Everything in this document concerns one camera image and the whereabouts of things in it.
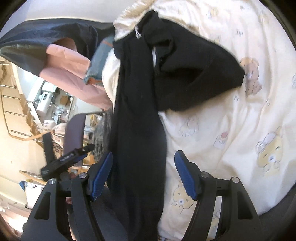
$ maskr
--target bed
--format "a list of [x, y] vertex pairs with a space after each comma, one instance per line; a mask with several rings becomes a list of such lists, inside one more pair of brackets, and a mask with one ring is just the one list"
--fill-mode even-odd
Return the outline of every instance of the bed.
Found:
[[[168, 143], [161, 238], [181, 240], [196, 206], [176, 170], [177, 150], [216, 178], [237, 176], [257, 213], [266, 213], [296, 181], [296, 51], [287, 33], [258, 0], [142, 0], [114, 21], [115, 39], [134, 31], [149, 10], [221, 45], [245, 70], [240, 88], [183, 112], [159, 112]], [[113, 102], [119, 67], [111, 51], [102, 81]], [[209, 240], [220, 206], [217, 197]]]

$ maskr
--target black sweatshirt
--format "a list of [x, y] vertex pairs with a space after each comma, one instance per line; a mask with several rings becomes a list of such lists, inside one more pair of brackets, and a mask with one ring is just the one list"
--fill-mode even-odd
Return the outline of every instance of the black sweatshirt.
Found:
[[167, 154], [157, 111], [184, 110], [239, 86], [244, 72], [226, 50], [159, 19], [153, 11], [138, 28], [140, 38], [133, 31], [114, 43], [121, 66], [110, 137], [114, 165], [108, 187], [114, 212], [129, 240], [157, 241]]

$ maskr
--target teddy bear print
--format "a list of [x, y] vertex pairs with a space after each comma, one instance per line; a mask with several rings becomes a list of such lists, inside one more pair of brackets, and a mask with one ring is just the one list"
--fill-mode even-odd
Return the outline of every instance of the teddy bear print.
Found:
[[220, 213], [221, 213], [221, 210], [219, 210], [219, 211], [217, 211], [216, 213], [213, 214], [212, 222], [211, 222], [211, 228], [215, 228], [215, 227], [218, 226]]
[[216, 147], [220, 150], [223, 150], [227, 139], [228, 139], [228, 133], [227, 133], [227, 131], [225, 131], [216, 138], [216, 141], [214, 143], [214, 147]]
[[257, 163], [266, 174], [271, 170], [278, 170], [283, 157], [283, 142], [281, 136], [281, 127], [275, 132], [270, 132], [263, 141], [256, 145]]
[[217, 8], [212, 8], [210, 11], [207, 13], [207, 18], [211, 19], [213, 17], [216, 17], [218, 15], [218, 9]]
[[189, 209], [193, 204], [194, 200], [187, 195], [184, 185], [180, 180], [178, 188], [174, 191], [171, 206], [177, 207], [180, 213], [182, 213], [184, 209]]
[[258, 82], [259, 62], [255, 58], [245, 57], [242, 58], [240, 65], [245, 71], [246, 96], [257, 94], [262, 89], [262, 85]]
[[258, 15], [259, 23], [264, 24], [264, 23], [269, 23], [269, 19], [266, 13], [260, 12]]
[[183, 137], [190, 137], [198, 130], [195, 118], [189, 117], [180, 127], [179, 135]]

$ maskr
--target pink jacket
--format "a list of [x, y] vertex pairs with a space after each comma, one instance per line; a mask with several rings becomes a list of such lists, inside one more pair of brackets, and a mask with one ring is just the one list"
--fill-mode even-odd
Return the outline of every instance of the pink jacket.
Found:
[[47, 50], [47, 61], [40, 77], [56, 85], [86, 103], [104, 110], [112, 108], [112, 102], [104, 87], [86, 85], [83, 81], [90, 60], [75, 50], [51, 44]]

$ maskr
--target blue gripper pad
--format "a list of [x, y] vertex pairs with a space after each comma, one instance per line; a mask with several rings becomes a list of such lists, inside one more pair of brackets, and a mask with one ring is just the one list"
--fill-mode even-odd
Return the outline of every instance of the blue gripper pad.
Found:
[[102, 194], [108, 175], [113, 165], [112, 152], [105, 153], [100, 161], [91, 165], [87, 174], [88, 186], [86, 194], [88, 194], [92, 201], [96, 200]]
[[198, 194], [202, 192], [199, 179], [200, 169], [195, 163], [189, 162], [181, 150], [175, 153], [175, 166], [187, 195], [196, 201]]

